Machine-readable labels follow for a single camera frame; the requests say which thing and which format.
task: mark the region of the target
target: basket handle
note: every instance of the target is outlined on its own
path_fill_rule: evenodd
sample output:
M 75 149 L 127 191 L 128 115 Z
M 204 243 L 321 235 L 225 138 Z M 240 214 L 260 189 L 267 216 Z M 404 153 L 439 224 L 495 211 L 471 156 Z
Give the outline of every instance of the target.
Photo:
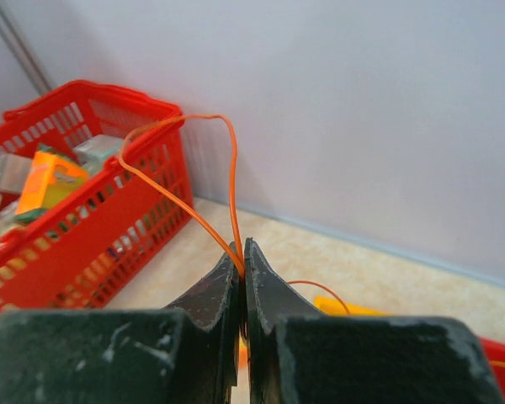
M 119 95 L 121 97 L 127 97 L 132 100 L 145 102 L 145 101 L 149 101 L 151 99 L 149 96 L 147 96 L 145 93 L 143 93 L 141 91 L 131 90 L 129 88 L 124 88 L 124 87 L 120 87 L 120 86 L 115 86 L 114 84 L 96 84 L 94 82 L 88 82 L 86 80 L 75 80 L 73 82 L 69 82 L 65 86 L 79 84 L 80 82 L 82 82 L 85 86 L 97 88 L 100 90 L 110 91 L 116 95 Z M 43 97 L 37 98 L 35 101 L 32 101 L 31 103 L 28 103 L 26 105 L 23 105 L 22 107 L 18 107 L 16 109 L 10 109 L 8 111 L 4 111 L 2 113 L 3 120 L 5 122 L 9 122 L 10 120 L 16 119 L 19 115 L 21 115 L 26 110 L 32 109 L 33 107 L 36 107 L 39 104 L 46 103 L 49 95 L 53 94 L 57 90 L 63 89 L 65 86 L 61 86 L 55 90 L 52 90 L 50 93 L 44 95 Z
M 142 91 L 131 90 L 130 88 L 115 86 L 114 84 L 97 84 L 99 88 L 110 90 L 116 95 L 122 97 L 128 97 L 131 99 L 137 99 L 138 101 L 147 101 L 150 99 L 145 93 Z

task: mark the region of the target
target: orange box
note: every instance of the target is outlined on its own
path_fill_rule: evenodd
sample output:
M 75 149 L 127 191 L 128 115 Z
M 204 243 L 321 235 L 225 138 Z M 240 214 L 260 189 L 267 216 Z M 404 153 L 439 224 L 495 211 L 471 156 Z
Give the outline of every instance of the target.
M 87 179 L 88 172 L 74 162 L 56 154 L 37 151 L 19 199 L 17 215 L 34 209 L 52 208 Z

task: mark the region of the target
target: yellow object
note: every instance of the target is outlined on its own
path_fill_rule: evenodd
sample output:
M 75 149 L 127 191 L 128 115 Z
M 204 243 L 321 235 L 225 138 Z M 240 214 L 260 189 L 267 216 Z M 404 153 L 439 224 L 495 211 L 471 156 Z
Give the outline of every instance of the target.
M 247 346 L 243 342 L 243 338 L 239 338 L 239 369 L 247 366 L 249 360 L 249 353 L 247 351 Z
M 346 311 L 344 307 L 335 299 L 331 297 L 317 296 L 314 298 L 314 306 L 326 314 L 332 316 L 346 316 Z M 367 309 L 366 307 L 350 305 L 346 303 L 352 316 L 385 316 L 387 313 L 383 311 L 377 311 L 372 309 Z
M 52 208 L 87 179 L 88 172 L 74 162 L 56 154 L 37 151 L 19 199 L 17 215 L 34 209 Z

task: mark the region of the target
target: beige floor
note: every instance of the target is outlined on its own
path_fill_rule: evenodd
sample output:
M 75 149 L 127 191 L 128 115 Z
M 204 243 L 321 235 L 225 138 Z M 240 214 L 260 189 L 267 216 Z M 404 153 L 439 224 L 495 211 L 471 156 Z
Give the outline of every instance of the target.
M 203 199 L 195 200 L 195 207 L 231 240 L 227 207 Z M 348 302 L 391 313 L 456 317 L 476 334 L 505 343 L 503 289 L 245 212 L 239 213 L 239 221 L 242 236 L 256 239 L 286 280 L 312 279 Z M 165 306 L 212 269 L 221 254 L 210 236 L 190 222 L 109 308 Z M 310 300 L 324 295 L 309 285 L 295 288 Z M 248 402 L 246 369 L 240 372 L 232 402 Z

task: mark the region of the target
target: metal pole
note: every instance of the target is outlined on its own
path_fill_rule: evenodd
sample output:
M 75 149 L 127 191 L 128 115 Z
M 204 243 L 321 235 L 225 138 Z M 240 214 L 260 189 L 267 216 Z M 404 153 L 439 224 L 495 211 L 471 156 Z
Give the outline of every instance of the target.
M 17 59 L 24 73 L 32 82 L 35 89 L 41 94 L 48 93 L 51 89 L 51 81 L 45 76 L 35 58 L 29 51 L 28 46 L 23 42 L 17 33 L 7 14 L 0 5 L 0 36 Z

